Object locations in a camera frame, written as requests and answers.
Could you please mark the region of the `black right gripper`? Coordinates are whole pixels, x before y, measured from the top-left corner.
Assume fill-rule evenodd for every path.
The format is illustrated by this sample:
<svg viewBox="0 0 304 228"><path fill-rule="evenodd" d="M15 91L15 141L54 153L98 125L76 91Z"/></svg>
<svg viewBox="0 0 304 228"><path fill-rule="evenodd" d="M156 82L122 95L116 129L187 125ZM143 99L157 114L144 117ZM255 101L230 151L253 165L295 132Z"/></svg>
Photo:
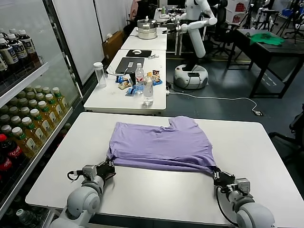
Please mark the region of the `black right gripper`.
<svg viewBox="0 0 304 228"><path fill-rule="evenodd" d="M226 188L228 185L235 183L235 176L233 174L227 173L226 171L222 171L219 167L213 167L213 184L214 186L219 186L222 188Z"/></svg>

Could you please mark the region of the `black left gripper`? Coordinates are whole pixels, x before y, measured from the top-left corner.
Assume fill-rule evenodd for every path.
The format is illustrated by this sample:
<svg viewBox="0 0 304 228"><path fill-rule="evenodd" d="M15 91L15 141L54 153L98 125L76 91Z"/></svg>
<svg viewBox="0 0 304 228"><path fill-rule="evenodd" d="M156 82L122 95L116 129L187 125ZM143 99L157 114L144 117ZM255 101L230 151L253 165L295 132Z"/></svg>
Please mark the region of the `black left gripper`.
<svg viewBox="0 0 304 228"><path fill-rule="evenodd" d="M106 159L96 166L97 175L101 178L112 178L116 175L114 162Z"/></svg>

